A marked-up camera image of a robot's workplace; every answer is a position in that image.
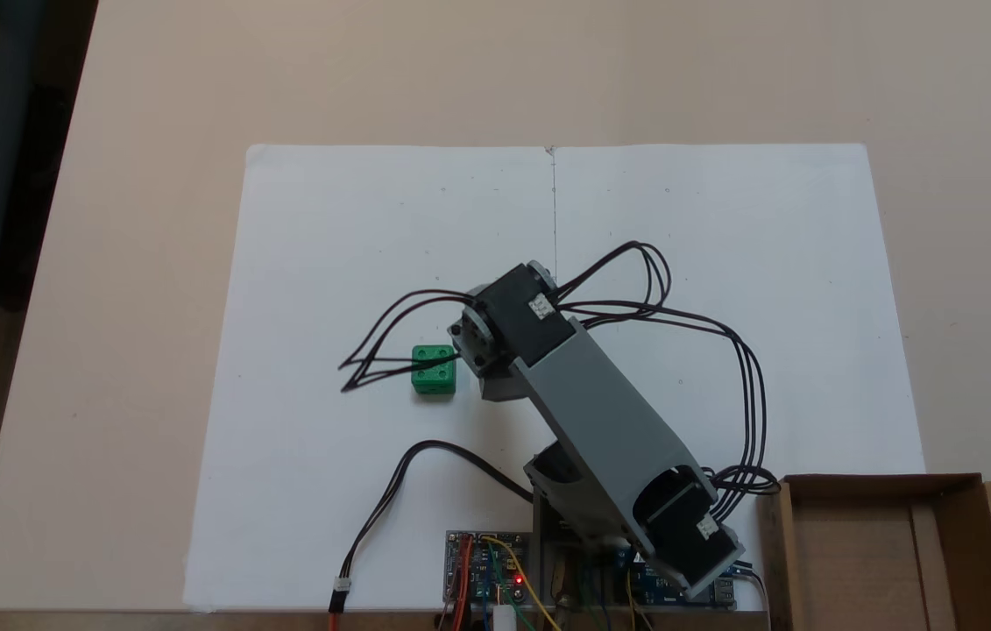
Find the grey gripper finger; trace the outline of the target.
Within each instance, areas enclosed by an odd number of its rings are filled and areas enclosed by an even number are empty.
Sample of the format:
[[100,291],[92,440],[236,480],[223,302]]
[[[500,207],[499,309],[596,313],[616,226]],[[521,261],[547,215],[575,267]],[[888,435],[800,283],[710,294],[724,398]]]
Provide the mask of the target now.
[[507,402],[534,398],[534,369],[523,360],[511,360],[493,366],[478,380],[480,399],[483,401]]

